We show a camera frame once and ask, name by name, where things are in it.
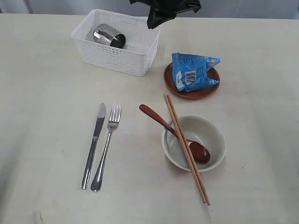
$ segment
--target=spoon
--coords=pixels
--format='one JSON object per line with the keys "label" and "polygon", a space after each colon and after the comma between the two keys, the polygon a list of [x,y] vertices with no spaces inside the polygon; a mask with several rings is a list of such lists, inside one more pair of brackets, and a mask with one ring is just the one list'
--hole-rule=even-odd
{"label": "spoon", "polygon": [[[160,117],[159,114],[157,114],[156,112],[154,112],[151,108],[149,108],[148,106],[141,104],[139,106],[139,109],[145,113],[146,115],[150,116],[151,118],[153,118],[155,121],[157,121],[158,123],[160,123],[162,126],[164,126],[168,131],[170,131],[174,136],[176,136],[178,138],[178,134],[176,133],[176,131],[165,121],[163,120],[163,118]],[[192,141],[189,139],[186,139],[191,153],[194,157],[194,159],[202,164],[207,164],[210,161],[210,153],[209,151],[200,143],[196,142],[196,141]]]}

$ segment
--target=bowl rim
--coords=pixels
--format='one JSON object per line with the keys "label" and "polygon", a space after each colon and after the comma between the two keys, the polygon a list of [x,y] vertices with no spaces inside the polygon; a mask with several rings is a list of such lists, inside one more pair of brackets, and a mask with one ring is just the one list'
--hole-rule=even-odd
{"label": "bowl rim", "polygon": [[[209,171],[209,170],[215,168],[216,166],[218,166],[218,165],[222,162],[222,160],[224,159],[224,156],[225,156],[225,154],[226,154],[226,141],[225,141],[224,135],[222,134],[222,131],[220,130],[219,127],[217,127],[214,123],[212,123],[210,120],[208,120],[208,119],[206,119],[206,118],[204,118],[204,117],[199,117],[199,116],[190,114],[190,115],[179,116],[178,119],[182,119],[182,118],[186,118],[186,117],[189,117],[189,118],[192,118],[192,117],[193,117],[193,118],[197,118],[197,119],[200,119],[200,120],[203,120],[203,121],[207,122],[209,125],[211,125],[211,126],[213,126],[214,128],[216,128],[216,129],[218,130],[218,132],[220,133],[220,135],[222,136],[222,140],[223,140],[223,142],[224,142],[224,153],[223,153],[223,155],[221,156],[221,158],[220,158],[215,164],[213,164],[213,165],[211,165],[211,166],[209,166],[209,167],[207,167],[207,168],[205,168],[205,169],[198,169],[199,172]],[[171,125],[172,123],[173,123],[173,122],[172,122],[172,120],[170,119],[170,120],[168,121],[168,124]],[[167,133],[167,132],[168,132],[168,130],[167,130],[166,128],[164,128],[164,130],[163,130],[163,132],[162,132],[162,137],[161,137],[162,148],[163,148],[163,150],[164,150],[164,154],[165,154],[165,155],[167,156],[167,158],[168,158],[174,165],[176,165],[177,167],[179,167],[179,168],[181,168],[181,169],[183,169],[183,170],[186,170],[186,171],[191,171],[189,168],[183,167],[183,166],[179,165],[176,161],[174,161],[174,160],[172,159],[172,157],[170,156],[170,154],[168,153],[168,151],[166,150],[166,133]]]}

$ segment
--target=basket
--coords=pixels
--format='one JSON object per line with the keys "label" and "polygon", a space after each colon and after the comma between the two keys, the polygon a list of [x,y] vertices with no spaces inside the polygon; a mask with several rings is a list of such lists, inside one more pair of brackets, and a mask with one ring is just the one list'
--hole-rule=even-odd
{"label": "basket", "polygon": [[[93,41],[93,31],[101,23],[106,23],[126,36],[124,49],[114,48]],[[75,44],[85,63],[145,76],[157,52],[161,28],[148,29],[146,18],[92,10],[72,32]]]}

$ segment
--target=blue bag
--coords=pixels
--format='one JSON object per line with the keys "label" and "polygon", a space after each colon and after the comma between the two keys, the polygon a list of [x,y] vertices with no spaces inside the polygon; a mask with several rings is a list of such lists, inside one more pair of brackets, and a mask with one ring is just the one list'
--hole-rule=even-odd
{"label": "blue bag", "polygon": [[216,57],[204,57],[181,53],[172,54],[172,77],[179,91],[202,90],[219,83],[208,78],[207,71],[220,63]]}

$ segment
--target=knife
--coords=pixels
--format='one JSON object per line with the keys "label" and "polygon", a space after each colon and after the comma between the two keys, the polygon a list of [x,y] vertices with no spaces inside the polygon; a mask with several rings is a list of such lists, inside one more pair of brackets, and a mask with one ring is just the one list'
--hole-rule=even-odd
{"label": "knife", "polygon": [[91,144],[90,149],[89,149],[87,163],[86,163],[84,176],[83,176],[83,180],[82,180],[82,184],[81,184],[81,189],[82,190],[85,190],[87,188],[87,185],[88,185],[90,171],[91,171],[92,166],[93,166],[94,152],[95,152],[95,148],[97,146],[97,142],[98,142],[98,139],[99,139],[100,132],[101,132],[102,127],[103,127],[103,123],[104,123],[104,120],[105,120],[105,114],[106,114],[105,104],[101,104],[100,105],[100,110],[99,110],[99,113],[98,113],[98,117],[97,117],[97,123],[95,124],[95,128],[94,128],[93,140],[92,140],[92,144]]}

